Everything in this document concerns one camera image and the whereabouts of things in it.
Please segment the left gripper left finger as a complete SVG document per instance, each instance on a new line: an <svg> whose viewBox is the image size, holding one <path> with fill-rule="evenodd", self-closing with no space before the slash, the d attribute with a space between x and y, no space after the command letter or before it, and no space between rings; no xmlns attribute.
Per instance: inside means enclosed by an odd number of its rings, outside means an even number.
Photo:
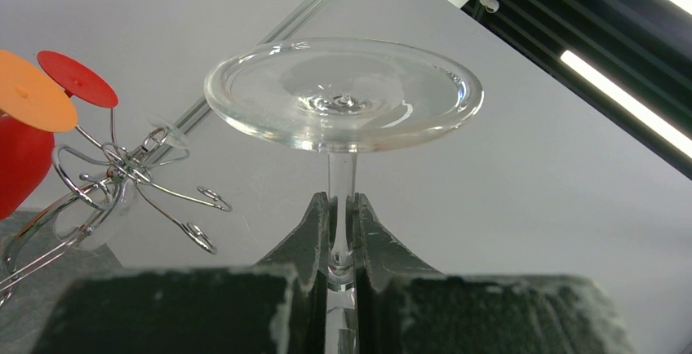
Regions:
<svg viewBox="0 0 692 354"><path fill-rule="evenodd" d="M36 353L321 353L329 202L250 266L83 277L61 295Z"/></svg>

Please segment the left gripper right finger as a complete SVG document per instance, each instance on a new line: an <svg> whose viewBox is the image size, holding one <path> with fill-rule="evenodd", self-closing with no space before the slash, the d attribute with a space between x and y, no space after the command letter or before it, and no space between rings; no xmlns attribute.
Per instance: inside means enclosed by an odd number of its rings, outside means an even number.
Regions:
<svg viewBox="0 0 692 354"><path fill-rule="evenodd" d="M358 347L363 353L632 353L613 301L564 274L439 272L355 197Z"/></svg>

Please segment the clear wine glass front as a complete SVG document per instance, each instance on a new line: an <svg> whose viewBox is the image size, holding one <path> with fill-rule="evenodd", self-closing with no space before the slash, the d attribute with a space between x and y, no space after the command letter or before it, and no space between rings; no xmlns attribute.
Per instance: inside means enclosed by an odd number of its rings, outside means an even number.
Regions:
<svg viewBox="0 0 692 354"><path fill-rule="evenodd" d="M326 348L356 352L357 158L458 129L482 106L480 80L448 57L401 43L308 38L221 61L207 75L204 95L243 134L328 156Z"/></svg>

